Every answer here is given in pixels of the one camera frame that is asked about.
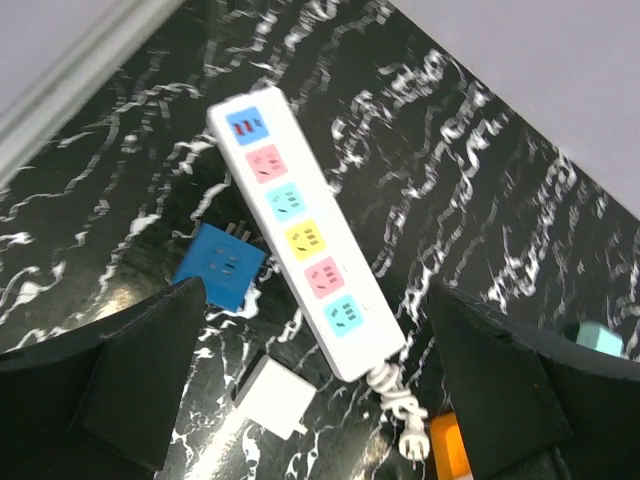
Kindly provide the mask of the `orange power strip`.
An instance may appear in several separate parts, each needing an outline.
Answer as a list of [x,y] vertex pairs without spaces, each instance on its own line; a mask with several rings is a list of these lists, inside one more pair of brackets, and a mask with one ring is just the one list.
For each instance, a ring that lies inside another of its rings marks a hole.
[[466,480],[473,475],[454,412],[438,416],[430,423],[432,452],[439,480]]

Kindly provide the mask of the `blue cube socket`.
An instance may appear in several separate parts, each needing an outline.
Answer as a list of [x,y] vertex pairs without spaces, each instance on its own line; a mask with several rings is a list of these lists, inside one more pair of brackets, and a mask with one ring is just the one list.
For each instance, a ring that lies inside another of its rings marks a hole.
[[236,312],[266,254],[228,231],[203,223],[193,238],[172,283],[199,277],[206,303]]

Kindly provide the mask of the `teal small cube plug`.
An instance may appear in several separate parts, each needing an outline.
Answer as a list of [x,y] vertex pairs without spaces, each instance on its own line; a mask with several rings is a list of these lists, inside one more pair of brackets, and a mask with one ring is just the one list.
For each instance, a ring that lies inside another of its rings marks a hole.
[[581,323],[576,337],[576,343],[614,357],[622,356],[622,337],[600,323]]

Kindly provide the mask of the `white small charger adapter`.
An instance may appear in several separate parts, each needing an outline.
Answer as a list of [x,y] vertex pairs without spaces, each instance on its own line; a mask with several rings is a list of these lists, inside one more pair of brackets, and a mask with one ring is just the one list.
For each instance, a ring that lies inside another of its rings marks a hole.
[[245,418],[288,440],[294,432],[307,433],[303,416],[315,394],[311,383],[263,355],[239,389],[235,404]]

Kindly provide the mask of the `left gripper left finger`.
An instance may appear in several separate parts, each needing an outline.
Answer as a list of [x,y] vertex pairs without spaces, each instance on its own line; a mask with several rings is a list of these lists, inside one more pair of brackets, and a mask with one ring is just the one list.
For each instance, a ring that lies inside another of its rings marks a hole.
[[190,278],[2,354],[2,478],[153,478],[167,457],[204,307],[204,285]]

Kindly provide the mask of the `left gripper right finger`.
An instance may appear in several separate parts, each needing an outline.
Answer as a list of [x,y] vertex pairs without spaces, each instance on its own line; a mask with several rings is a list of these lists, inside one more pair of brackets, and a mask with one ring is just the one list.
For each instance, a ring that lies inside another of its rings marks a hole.
[[441,283],[427,317],[474,478],[638,478],[638,363]]

